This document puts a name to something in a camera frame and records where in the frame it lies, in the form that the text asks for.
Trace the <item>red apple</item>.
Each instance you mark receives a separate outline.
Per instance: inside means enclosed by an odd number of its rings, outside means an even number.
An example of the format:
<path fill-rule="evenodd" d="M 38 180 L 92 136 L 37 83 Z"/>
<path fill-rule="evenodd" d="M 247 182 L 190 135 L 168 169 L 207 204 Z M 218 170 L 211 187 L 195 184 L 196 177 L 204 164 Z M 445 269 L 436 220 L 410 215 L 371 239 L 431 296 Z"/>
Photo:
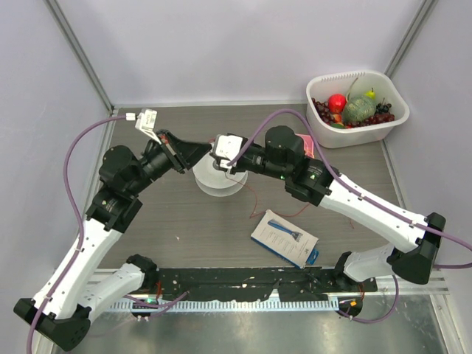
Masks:
<path fill-rule="evenodd" d="M 347 104 L 347 98 L 343 94 L 333 94 L 329 97 L 327 104 L 331 113 L 340 114 Z"/>

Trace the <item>pink open box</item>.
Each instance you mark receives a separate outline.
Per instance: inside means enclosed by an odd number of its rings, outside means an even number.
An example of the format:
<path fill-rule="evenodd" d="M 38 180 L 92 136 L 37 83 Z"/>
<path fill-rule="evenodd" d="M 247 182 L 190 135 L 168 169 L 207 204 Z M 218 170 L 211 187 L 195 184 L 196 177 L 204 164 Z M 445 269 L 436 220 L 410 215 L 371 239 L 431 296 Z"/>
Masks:
<path fill-rule="evenodd" d="M 314 148 L 314 142 L 313 142 L 311 136 L 306 135 L 306 134 L 298 134 L 298 136 L 303 140 L 305 155 L 307 157 L 310 157 L 310 158 L 314 159 L 315 158 L 315 148 Z"/>

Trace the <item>green melon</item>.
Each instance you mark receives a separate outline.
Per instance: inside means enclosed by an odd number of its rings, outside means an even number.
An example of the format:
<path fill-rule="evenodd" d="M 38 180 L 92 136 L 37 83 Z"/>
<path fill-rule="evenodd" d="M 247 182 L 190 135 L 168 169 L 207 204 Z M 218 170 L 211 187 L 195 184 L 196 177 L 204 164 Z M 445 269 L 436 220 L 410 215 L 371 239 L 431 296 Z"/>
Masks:
<path fill-rule="evenodd" d="M 375 111 L 375 101 L 361 95 L 347 102 L 342 112 L 342 118 L 345 123 L 361 122 L 374 115 Z"/>

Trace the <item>yellow green pear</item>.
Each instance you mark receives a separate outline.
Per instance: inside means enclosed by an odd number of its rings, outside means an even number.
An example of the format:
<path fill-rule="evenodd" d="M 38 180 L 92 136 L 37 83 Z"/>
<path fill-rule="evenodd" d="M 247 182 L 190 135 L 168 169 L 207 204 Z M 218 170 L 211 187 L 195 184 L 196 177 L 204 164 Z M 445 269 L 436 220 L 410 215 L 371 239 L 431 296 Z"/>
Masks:
<path fill-rule="evenodd" d="M 375 93 L 374 88 L 371 88 L 369 91 L 364 92 L 364 96 L 374 100 L 375 97 L 376 97 L 376 93 Z"/>

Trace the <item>dark purple grape bunch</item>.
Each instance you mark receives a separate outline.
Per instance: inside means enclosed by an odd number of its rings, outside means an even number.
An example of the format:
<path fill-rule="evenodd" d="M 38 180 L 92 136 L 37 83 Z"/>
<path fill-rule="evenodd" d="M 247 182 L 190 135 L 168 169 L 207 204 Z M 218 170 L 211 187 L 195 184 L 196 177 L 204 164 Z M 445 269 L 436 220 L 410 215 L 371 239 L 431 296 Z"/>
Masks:
<path fill-rule="evenodd" d="M 390 108 L 392 107 L 391 103 L 388 103 L 385 99 L 382 99 L 377 105 L 376 105 L 376 114 L 388 114 L 390 111 Z"/>

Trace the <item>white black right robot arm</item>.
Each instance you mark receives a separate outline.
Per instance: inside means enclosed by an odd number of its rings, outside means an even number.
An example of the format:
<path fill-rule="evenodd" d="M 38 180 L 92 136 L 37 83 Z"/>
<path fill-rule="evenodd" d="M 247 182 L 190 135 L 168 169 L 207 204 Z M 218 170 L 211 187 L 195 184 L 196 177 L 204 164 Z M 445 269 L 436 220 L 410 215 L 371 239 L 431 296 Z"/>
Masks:
<path fill-rule="evenodd" d="M 222 171 L 281 179 L 293 198 L 338 212 L 377 233 L 387 245 L 363 252 L 343 253 L 333 272 L 334 285 L 352 290 L 369 278 L 395 275 L 417 285 L 428 283 L 440 248 L 440 237 L 426 227 L 442 231 L 445 218 L 437 213 L 415 214 L 362 189 L 336 168 L 306 156 L 304 141 L 287 126 L 265 133 L 265 144 L 243 146 L 248 139 L 220 134 L 210 153 Z"/>

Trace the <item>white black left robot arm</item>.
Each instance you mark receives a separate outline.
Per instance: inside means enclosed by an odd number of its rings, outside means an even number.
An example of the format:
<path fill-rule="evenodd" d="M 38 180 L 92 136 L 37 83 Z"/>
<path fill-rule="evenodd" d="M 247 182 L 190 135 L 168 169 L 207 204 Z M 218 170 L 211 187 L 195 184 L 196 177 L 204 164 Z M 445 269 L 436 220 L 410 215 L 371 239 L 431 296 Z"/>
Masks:
<path fill-rule="evenodd" d="M 151 259 L 139 254 L 92 289 L 86 284 L 141 209 L 139 194 L 169 170 L 185 173 L 211 149 L 208 142 L 188 142 L 160 130 L 141 158 L 124 145 L 107 150 L 99 169 L 103 185 L 79 219 L 76 241 L 47 284 L 33 298 L 17 301 L 15 314 L 68 352 L 112 303 L 133 291 L 151 293 L 159 271 Z"/>

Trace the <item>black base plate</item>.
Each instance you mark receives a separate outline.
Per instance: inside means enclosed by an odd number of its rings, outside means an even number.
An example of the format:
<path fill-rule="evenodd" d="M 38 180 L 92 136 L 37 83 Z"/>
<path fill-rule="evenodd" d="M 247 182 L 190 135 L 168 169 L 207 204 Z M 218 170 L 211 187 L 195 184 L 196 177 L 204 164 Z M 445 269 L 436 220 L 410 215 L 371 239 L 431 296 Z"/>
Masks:
<path fill-rule="evenodd" d="M 361 283 L 322 267 L 283 268 L 161 268 L 132 295 L 160 295 L 174 300 L 184 292 L 186 301 L 264 302 L 276 290 L 280 300 L 326 299 L 330 293 L 376 292 L 372 278 Z"/>

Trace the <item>white plastic basket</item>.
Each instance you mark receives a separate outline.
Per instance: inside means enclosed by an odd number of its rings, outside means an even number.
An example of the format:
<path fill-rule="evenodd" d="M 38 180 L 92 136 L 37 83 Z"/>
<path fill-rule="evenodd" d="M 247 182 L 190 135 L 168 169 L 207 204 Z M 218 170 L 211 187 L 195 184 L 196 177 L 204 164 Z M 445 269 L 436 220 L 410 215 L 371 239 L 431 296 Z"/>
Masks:
<path fill-rule="evenodd" d="M 325 148 L 382 140 L 410 114 L 393 82 L 373 70 L 315 77 L 306 95 L 307 119 Z"/>

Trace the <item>razor blister package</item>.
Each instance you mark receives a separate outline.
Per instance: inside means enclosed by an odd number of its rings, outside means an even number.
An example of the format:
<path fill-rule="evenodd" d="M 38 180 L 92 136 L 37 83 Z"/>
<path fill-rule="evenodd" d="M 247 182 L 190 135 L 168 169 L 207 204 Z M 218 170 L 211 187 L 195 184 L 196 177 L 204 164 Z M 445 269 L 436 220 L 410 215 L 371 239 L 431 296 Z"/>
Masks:
<path fill-rule="evenodd" d="M 270 209 L 251 233 L 251 239 L 298 269 L 313 266 L 319 251 L 318 238 Z"/>

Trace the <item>red grape bunch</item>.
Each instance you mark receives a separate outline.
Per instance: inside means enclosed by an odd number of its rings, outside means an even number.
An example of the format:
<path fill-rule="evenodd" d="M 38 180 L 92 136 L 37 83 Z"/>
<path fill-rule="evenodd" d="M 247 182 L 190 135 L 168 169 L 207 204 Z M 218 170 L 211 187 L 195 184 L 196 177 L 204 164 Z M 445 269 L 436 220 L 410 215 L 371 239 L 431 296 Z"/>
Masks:
<path fill-rule="evenodd" d="M 395 115 L 389 111 L 388 114 L 374 114 L 361 122 L 345 123 L 341 114 L 333 114 L 330 112 L 327 101 L 322 103 L 320 101 L 317 101 L 313 97 L 311 99 L 316 109 L 316 112 L 322 119 L 323 123 L 329 125 L 332 128 L 363 128 L 371 125 L 379 125 L 395 121 Z"/>

